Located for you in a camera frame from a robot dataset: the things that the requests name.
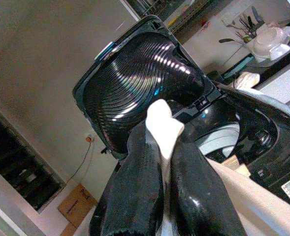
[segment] dark window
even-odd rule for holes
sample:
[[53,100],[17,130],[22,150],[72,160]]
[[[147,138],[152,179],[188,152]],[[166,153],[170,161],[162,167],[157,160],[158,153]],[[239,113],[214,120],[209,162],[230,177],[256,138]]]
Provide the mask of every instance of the dark window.
[[63,185],[60,178],[1,115],[0,174],[38,211]]

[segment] white wall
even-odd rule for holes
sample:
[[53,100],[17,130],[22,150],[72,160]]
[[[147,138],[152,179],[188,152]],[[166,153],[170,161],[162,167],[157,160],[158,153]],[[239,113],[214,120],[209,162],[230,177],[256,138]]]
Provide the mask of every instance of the white wall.
[[34,4],[34,0],[0,1],[0,52]]
[[[134,23],[118,0],[37,1],[0,53],[0,111],[65,180],[83,159],[86,135],[95,134],[72,89],[102,48]],[[81,180],[93,157],[82,184],[97,200],[117,163],[100,154],[103,148],[97,137],[93,154],[74,178]],[[25,208],[46,235],[59,235],[67,225],[57,206],[75,185],[40,214]]]

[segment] power cord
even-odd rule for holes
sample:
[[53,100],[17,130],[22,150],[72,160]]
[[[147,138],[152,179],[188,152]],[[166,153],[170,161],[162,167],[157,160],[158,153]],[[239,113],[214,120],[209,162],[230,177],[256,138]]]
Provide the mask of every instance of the power cord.
[[74,178],[74,176],[77,174],[77,172],[79,171],[79,169],[80,169],[80,168],[82,167],[82,165],[85,163],[85,160],[86,160],[86,158],[87,158],[87,155],[88,155],[88,152],[89,152],[89,150],[90,150],[91,143],[92,143],[91,138],[90,138],[90,141],[88,141],[88,138],[87,138],[86,140],[87,140],[87,142],[89,142],[89,147],[88,147],[87,152],[86,152],[86,154],[85,154],[85,156],[84,156],[84,159],[82,160],[80,166],[77,168],[76,172],[75,172],[75,173],[74,173],[74,174],[69,178],[69,180],[67,180],[65,186],[67,186],[68,182],[69,182],[72,178]]
[[90,165],[91,165],[91,162],[92,162],[92,157],[93,157],[94,150],[95,150],[95,143],[94,143],[94,145],[92,146],[92,151],[91,151],[91,156],[90,156],[89,164],[88,164],[88,166],[87,166],[87,168],[86,168],[86,171],[85,171],[84,175],[81,177],[80,182],[82,182],[82,180],[83,180],[83,179],[85,178],[85,176],[87,175],[88,169],[90,168]]

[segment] cardboard box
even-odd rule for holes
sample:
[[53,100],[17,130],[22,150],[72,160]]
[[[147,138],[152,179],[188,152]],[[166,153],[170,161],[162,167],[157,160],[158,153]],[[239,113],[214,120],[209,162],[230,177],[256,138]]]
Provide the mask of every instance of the cardboard box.
[[79,184],[59,205],[58,210],[74,227],[78,228],[87,213],[93,206],[97,205],[97,201]]
[[73,226],[71,223],[69,223],[66,228],[63,230],[61,236],[73,236],[75,231],[76,231],[76,227]]

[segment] metal rack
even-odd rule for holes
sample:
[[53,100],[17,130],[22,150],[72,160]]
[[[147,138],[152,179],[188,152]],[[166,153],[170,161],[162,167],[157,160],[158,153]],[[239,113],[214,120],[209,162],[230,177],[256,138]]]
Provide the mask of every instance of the metal rack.
[[180,30],[192,17],[199,13],[211,0],[195,0],[194,3],[178,17],[170,26],[169,30],[172,33]]
[[157,15],[167,7],[168,0],[127,0],[134,11],[143,18],[148,15]]

